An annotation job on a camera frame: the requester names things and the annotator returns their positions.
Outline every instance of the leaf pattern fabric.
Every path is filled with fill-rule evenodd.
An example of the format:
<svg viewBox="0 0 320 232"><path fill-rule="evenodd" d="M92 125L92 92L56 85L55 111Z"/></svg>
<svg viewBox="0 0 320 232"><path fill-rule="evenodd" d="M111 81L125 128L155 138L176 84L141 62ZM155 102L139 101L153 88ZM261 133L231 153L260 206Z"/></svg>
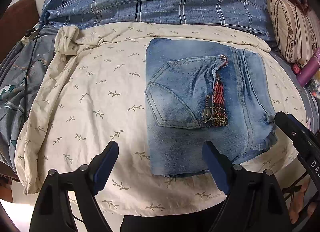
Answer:
<svg viewBox="0 0 320 232"><path fill-rule="evenodd" d="M15 165L26 194L39 191L49 169L74 171L114 140L119 157L96 196L102 210L141 216L185 214L225 199L209 173L183 179L151 174L145 55L155 37L217 41L257 52L265 64L275 111L291 113L306 125L298 91L268 54L270 47L256 36L204 25L121 22L85 30L62 27L55 57L17 141ZM289 138L280 130L276 134L276 145L242 164L247 170L277 172L297 156ZM75 199L73 192L69 196Z"/></svg>

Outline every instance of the blue plaid fabric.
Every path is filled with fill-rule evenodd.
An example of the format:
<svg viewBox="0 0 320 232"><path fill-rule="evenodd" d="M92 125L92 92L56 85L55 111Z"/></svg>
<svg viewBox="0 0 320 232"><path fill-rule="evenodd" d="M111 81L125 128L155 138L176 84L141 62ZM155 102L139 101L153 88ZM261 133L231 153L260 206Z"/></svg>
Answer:
<svg viewBox="0 0 320 232"><path fill-rule="evenodd" d="M45 0L39 25L84 29L121 21L226 26L275 40L266 0Z"/></svg>

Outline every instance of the metal rivet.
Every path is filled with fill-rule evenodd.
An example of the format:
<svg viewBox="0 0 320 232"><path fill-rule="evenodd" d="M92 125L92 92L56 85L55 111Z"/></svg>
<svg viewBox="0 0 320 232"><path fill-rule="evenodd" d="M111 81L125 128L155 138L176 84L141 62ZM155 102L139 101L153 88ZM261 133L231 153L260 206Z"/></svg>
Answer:
<svg viewBox="0 0 320 232"><path fill-rule="evenodd" d="M240 164L233 165L233 168L237 171L240 171L242 169L242 166Z"/></svg>
<svg viewBox="0 0 320 232"><path fill-rule="evenodd" d="M270 170L270 169L266 169L266 174L269 175L269 176L271 176L271 175L273 174L273 172L272 172L272 170Z"/></svg>
<svg viewBox="0 0 320 232"><path fill-rule="evenodd" d="M87 164L82 164L82 165L79 167L79 169L80 169L81 171L85 171L88 167L89 167L89 166L88 166Z"/></svg>
<svg viewBox="0 0 320 232"><path fill-rule="evenodd" d="M50 169L50 170L48 171L48 174L49 174L50 176L54 175L55 173L56 173L56 170L55 170L55 169Z"/></svg>

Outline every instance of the folded blue jeans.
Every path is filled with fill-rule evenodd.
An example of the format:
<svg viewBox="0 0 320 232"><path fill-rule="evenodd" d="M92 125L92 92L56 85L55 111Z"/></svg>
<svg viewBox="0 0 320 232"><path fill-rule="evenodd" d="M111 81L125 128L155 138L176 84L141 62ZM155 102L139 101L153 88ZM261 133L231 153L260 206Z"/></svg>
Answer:
<svg viewBox="0 0 320 232"><path fill-rule="evenodd" d="M224 86L228 125L208 127L202 113L216 73ZM147 48L146 83L154 175L178 178L207 172L201 151L207 140L237 163L277 142L275 111L257 53L215 42L155 38Z"/></svg>

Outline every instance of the purple bottle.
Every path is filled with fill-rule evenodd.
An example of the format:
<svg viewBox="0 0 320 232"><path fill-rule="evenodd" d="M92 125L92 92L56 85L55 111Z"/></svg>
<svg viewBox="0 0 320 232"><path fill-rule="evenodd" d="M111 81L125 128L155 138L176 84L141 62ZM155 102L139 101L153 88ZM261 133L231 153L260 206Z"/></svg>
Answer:
<svg viewBox="0 0 320 232"><path fill-rule="evenodd" d="M304 87L320 68L320 47L317 47L311 59L297 75L299 84Z"/></svg>

